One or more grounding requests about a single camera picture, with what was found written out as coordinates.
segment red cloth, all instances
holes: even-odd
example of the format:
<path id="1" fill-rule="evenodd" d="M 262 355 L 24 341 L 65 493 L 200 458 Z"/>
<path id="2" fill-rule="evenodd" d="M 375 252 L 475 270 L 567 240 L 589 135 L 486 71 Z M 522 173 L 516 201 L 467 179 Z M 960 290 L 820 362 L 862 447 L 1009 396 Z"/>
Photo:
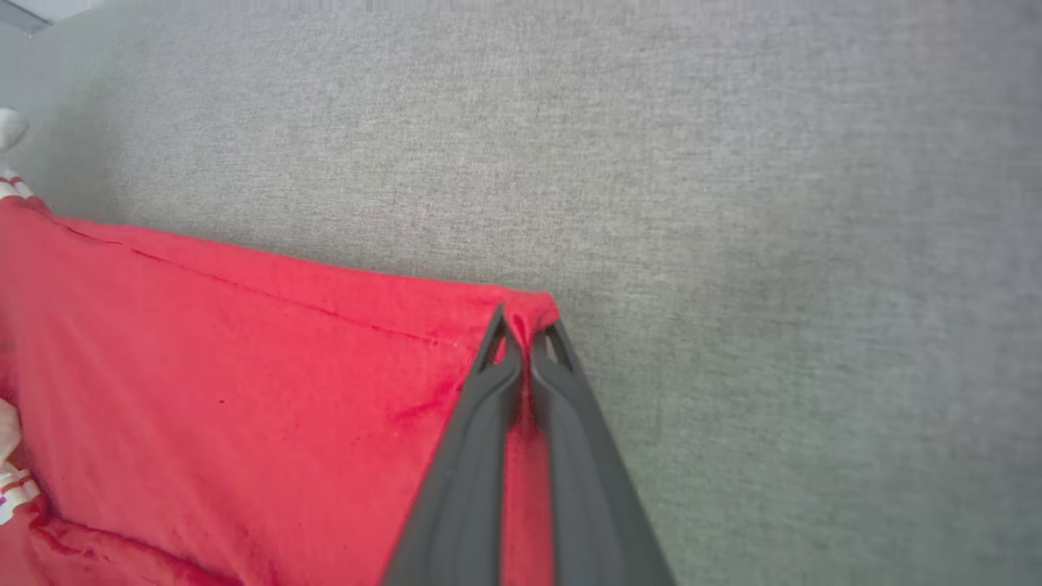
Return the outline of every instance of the red cloth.
<path id="1" fill-rule="evenodd" d="M 390 276 L 0 200 L 0 396 L 42 498 L 0 582 L 375 584 L 489 319 L 545 293 Z M 552 582 L 546 453 L 507 438 L 503 580 Z"/>

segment red fabric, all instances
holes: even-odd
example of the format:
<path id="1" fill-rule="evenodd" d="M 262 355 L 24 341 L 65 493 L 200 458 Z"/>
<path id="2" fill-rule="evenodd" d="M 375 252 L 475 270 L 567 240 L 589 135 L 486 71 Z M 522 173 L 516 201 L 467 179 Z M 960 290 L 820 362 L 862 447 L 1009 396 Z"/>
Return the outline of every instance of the red fabric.
<path id="1" fill-rule="evenodd" d="M 557 317 L 545 293 L 100 225 L 35 198 L 0 200 L 0 282 L 17 463 L 65 519 L 38 498 L 0 527 L 0 562 L 26 553 L 0 582 L 19 584 L 375 584 L 496 307 L 524 348 Z M 505 483 L 504 583 L 549 584 L 527 402 Z"/>

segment gray fabric surface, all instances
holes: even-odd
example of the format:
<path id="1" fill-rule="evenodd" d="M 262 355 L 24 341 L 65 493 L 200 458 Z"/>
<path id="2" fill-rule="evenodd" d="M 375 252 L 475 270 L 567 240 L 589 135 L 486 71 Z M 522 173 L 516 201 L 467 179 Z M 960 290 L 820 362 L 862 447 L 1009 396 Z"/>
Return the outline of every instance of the gray fabric surface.
<path id="1" fill-rule="evenodd" d="M 0 33 L 59 213 L 546 289 L 685 584 L 1042 576 L 1042 25 L 89 13 Z"/>

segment gray upholstery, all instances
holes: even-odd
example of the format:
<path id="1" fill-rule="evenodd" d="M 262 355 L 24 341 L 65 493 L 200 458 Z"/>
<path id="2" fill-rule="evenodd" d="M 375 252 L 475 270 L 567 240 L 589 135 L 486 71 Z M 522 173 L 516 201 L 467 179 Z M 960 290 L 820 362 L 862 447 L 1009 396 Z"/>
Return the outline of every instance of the gray upholstery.
<path id="1" fill-rule="evenodd" d="M 553 293 L 681 583 L 1037 584 L 1038 3 L 678 11 L 109 4 L 0 103 L 59 213 Z"/>

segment seam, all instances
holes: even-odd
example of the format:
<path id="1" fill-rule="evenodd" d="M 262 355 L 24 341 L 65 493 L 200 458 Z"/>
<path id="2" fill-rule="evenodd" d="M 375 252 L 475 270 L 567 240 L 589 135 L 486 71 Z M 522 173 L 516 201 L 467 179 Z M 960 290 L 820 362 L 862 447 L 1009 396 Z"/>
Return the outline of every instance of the seam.
<path id="1" fill-rule="evenodd" d="M 431 338 L 431 337 L 428 337 L 428 336 L 419 336 L 417 334 L 410 334 L 408 332 L 400 332 L 398 329 L 393 329 L 391 327 L 383 327 L 383 326 L 380 326 L 380 325 L 375 325 L 375 324 L 372 324 L 372 323 L 367 323 L 365 321 L 361 321 L 361 320 L 356 320 L 356 319 L 351 319 L 349 317 L 342 316 L 342 315 L 340 315 L 340 314 L 338 314 L 336 312 L 331 312 L 329 310 L 324 310 L 324 309 L 316 307 L 316 306 L 312 306 L 312 304 L 308 304 L 308 303 L 302 303 L 302 302 L 296 301 L 294 299 L 287 299 L 286 297 L 280 297 L 278 295 L 273 295 L 271 293 L 268 293 L 267 291 L 262 291 L 259 289 L 254 289 L 252 287 L 248 287 L 248 286 L 243 285 L 241 283 L 235 283 L 234 280 L 230 280 L 230 279 L 227 279 L 227 278 L 224 278 L 224 277 L 217 276 L 216 274 L 209 274 L 209 273 L 201 271 L 199 269 L 195 269 L 195 268 L 192 268 L 192 267 L 187 267 L 187 266 L 181 265 L 179 263 L 175 263 L 175 262 L 173 262 L 173 261 L 171 261 L 169 259 L 164 259 L 162 257 L 156 257 L 154 254 L 149 254 L 148 252 L 145 252 L 143 250 L 139 250 L 139 249 L 134 248 L 133 246 L 130 246 L 129 244 L 127 244 L 125 242 L 119 242 L 119 241 L 113 241 L 113 240 L 102 240 L 100 238 L 93 237 L 93 236 L 91 236 L 89 234 L 83 234 L 83 233 L 77 230 L 76 228 L 73 228 L 72 226 L 69 226 L 67 224 L 61 223 L 58 220 L 55 220 L 53 217 L 41 214 L 39 210 L 32 210 L 32 212 L 35 213 L 35 214 L 38 214 L 40 217 L 47 219 L 52 224 L 54 224 L 56 226 L 60 226 L 60 227 L 69 230 L 69 231 L 71 231 L 71 233 L 73 233 L 73 234 L 75 234 L 77 236 L 81 236 L 81 237 L 86 238 L 89 240 L 93 240 L 95 242 L 100 242 L 102 244 L 114 244 L 114 245 L 117 245 L 117 246 L 123 246 L 123 247 L 127 248 L 128 250 L 130 250 L 131 252 L 133 252 L 134 254 L 140 254 L 140 255 L 142 255 L 142 257 L 144 257 L 146 259 L 150 259 L 150 260 L 156 261 L 158 263 L 165 263 L 165 264 L 177 267 L 179 269 L 182 269 L 182 270 L 185 270 L 185 271 L 189 271 L 189 272 L 201 275 L 201 276 L 205 276 L 205 277 L 212 278 L 212 279 L 217 280 L 219 283 L 223 283 L 225 285 L 229 285 L 231 287 L 235 287 L 235 288 L 242 289 L 244 291 L 249 291 L 250 293 L 254 293 L 256 295 L 268 297 L 269 299 L 275 299 L 275 300 L 278 300 L 278 301 L 282 301 L 282 302 L 286 302 L 286 303 L 297 306 L 299 308 L 304 308 L 304 309 L 308 309 L 308 310 L 312 310 L 312 311 L 316 311 L 316 312 L 319 312 L 319 313 L 324 314 L 326 316 L 329 316 L 329 317 L 332 317 L 332 318 L 345 321 L 347 323 L 350 323 L 351 325 L 354 325 L 356 327 L 368 327 L 370 329 L 373 329 L 374 332 L 380 332 L 380 333 L 383 333 L 383 334 L 393 334 L 393 335 L 396 335 L 396 336 L 404 336 L 406 338 L 411 338 L 413 340 L 419 340 L 419 341 L 425 342 L 427 344 L 438 345 L 438 344 L 447 343 L 446 340 L 443 340 L 441 338 Z"/>

